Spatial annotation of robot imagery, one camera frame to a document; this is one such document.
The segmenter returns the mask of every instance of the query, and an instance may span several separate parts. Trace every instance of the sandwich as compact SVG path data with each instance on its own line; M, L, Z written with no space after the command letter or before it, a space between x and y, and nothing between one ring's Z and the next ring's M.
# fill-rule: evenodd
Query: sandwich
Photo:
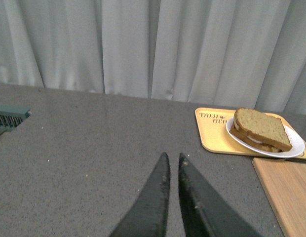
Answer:
M292 145L281 119L253 109L235 111L230 133L246 144L267 152L287 152Z

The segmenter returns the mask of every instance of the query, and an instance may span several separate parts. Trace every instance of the curtain fold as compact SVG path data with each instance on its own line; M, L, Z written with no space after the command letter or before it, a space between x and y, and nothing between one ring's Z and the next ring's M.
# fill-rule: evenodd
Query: curtain fold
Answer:
M306 1L0 0L0 82L306 114Z

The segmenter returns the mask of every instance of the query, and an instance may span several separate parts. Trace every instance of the speckled gray countertop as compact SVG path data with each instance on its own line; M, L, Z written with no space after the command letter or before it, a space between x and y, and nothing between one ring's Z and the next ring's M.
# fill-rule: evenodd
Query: speckled gray countertop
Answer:
M171 167L168 237L185 236L180 152L259 233L283 236L252 158L202 147L194 111L206 105L6 84L0 104L32 111L0 137L0 237L108 236L162 152ZM306 141L306 116L281 115Z

